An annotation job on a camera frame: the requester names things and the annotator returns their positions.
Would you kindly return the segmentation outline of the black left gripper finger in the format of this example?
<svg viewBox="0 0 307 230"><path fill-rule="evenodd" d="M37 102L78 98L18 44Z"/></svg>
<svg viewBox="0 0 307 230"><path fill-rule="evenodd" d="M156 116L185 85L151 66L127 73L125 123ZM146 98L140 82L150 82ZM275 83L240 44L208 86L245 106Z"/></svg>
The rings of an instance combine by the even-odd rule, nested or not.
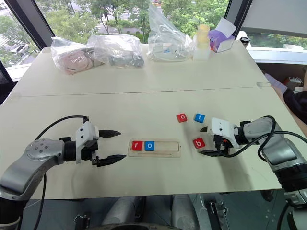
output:
<svg viewBox="0 0 307 230"><path fill-rule="evenodd" d="M121 135L121 133L115 130L99 130L100 138L112 138L119 135Z"/></svg>
<svg viewBox="0 0 307 230"><path fill-rule="evenodd" d="M114 164L122 159L124 159L127 155L122 155L122 154L116 154L116 155L111 155L108 156L107 158L104 159L99 159L98 157L96 158L96 166L97 167L103 167L107 165Z"/></svg>

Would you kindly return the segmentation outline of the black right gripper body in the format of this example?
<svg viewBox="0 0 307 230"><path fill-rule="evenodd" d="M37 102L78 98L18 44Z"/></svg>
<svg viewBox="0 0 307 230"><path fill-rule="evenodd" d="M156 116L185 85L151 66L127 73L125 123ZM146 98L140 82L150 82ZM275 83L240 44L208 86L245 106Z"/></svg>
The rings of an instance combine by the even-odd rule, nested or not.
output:
<svg viewBox="0 0 307 230"><path fill-rule="evenodd" d="M232 143L219 135L213 136L213 141L215 143L216 151L219 154L229 154L230 148L233 147Z"/></svg>

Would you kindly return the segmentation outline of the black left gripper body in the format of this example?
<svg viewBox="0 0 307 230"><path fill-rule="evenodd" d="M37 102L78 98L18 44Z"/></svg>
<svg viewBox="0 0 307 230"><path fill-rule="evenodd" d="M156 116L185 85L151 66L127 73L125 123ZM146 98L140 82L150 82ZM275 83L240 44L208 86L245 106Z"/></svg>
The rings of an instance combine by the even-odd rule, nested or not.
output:
<svg viewBox="0 0 307 230"><path fill-rule="evenodd" d="M91 143L90 145L85 146L81 150L81 160L83 161L91 161L92 165L97 165L98 156L96 151L98 150L98 142L97 140Z"/></svg>

